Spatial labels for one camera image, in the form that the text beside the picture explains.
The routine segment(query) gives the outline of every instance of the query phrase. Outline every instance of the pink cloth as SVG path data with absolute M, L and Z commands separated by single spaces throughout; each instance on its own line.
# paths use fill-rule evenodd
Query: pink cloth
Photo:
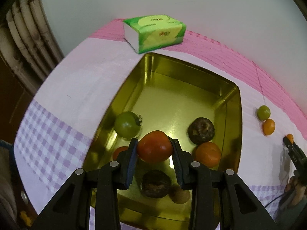
M 111 21 L 90 37 L 125 41 L 122 20 Z M 275 79 L 240 53 L 218 41 L 188 30 L 181 44 L 164 49 L 191 54 L 256 89 L 282 109 L 307 140 L 307 116 Z

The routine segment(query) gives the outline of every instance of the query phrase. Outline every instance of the mangosteen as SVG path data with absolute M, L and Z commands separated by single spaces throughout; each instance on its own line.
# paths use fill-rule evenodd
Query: mangosteen
M 144 174 L 141 194 L 151 198 L 162 198 L 169 193 L 171 179 L 161 170 L 151 170 Z
M 188 127 L 188 135 L 194 144 L 209 142 L 214 137 L 214 125 L 204 117 L 196 118 Z

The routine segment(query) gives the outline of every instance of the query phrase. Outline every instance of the tablecloth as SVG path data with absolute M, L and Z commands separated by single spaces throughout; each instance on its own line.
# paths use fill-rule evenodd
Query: tablecloth
M 307 118 L 284 89 L 254 62 L 191 31 L 182 44 L 155 52 L 204 67 L 238 85 L 243 111 L 238 174 L 263 204 L 283 193 L 291 165 L 282 138 L 292 133 L 303 150 L 307 138 Z M 122 20 L 115 20 L 77 46 L 37 92 L 17 132 L 14 153 L 38 213 L 82 166 L 105 110 L 141 57 L 124 41 Z M 263 104 L 276 123 L 269 137 L 255 116 Z M 278 200 L 268 207 L 272 217 L 277 205 Z M 91 209 L 91 227 L 93 215 Z

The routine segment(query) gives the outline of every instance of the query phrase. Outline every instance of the small orange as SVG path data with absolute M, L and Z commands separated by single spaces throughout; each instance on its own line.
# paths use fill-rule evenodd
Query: small orange
M 122 151 L 125 151 L 125 150 L 128 150 L 128 146 L 122 146 L 122 147 L 119 147 L 117 148 L 116 150 L 114 150 L 114 153 L 113 153 L 113 160 L 116 160 L 117 157 L 118 157 L 118 154 Z
M 215 143 L 207 142 L 200 144 L 195 151 L 195 160 L 213 168 L 219 164 L 221 159 L 221 150 Z
M 286 137 L 290 140 L 291 144 L 294 143 L 294 137 L 293 137 L 292 134 L 288 134 L 288 135 L 286 135 Z
M 271 135 L 275 131 L 275 122 L 273 119 L 269 118 L 262 124 L 262 130 L 264 135 Z

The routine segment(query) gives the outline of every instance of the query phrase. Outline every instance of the yellow object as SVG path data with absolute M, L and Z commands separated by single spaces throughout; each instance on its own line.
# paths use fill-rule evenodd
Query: yellow object
M 292 134 L 288 134 L 288 135 L 286 135 L 286 137 L 290 140 L 291 144 L 294 143 L 294 137 L 293 137 Z
M 182 60 L 157 53 L 145 54 L 106 110 L 83 164 L 86 171 L 102 167 L 110 161 L 116 148 L 129 145 L 130 141 L 119 137 L 113 128 L 116 116 L 123 111 L 142 115 L 139 140 L 151 131 L 161 130 L 177 138 L 182 149 L 190 153 L 195 148 L 187 134 L 190 123 L 198 117 L 208 118 L 215 127 L 212 142 L 222 150 L 221 161 L 215 169 L 237 172 L 242 146 L 242 108 L 235 83 Z M 93 152 L 100 160 L 98 165 L 92 160 Z M 157 164 L 139 159 L 130 188 L 118 190 L 120 220 L 143 229 L 188 229 L 191 199 L 176 204 L 169 196 L 153 199 L 141 195 L 142 176 L 152 169 L 163 171 L 172 184 L 177 184 L 171 157 Z M 218 192 L 214 198 L 217 225 Z
M 262 123 L 262 130 L 264 135 L 269 136 L 275 131 L 275 122 L 273 119 L 269 118 Z
M 28 226 L 28 227 L 32 226 L 31 219 L 27 216 L 26 211 L 20 212 L 20 218 L 23 220 L 23 222 L 26 224 L 26 226 Z

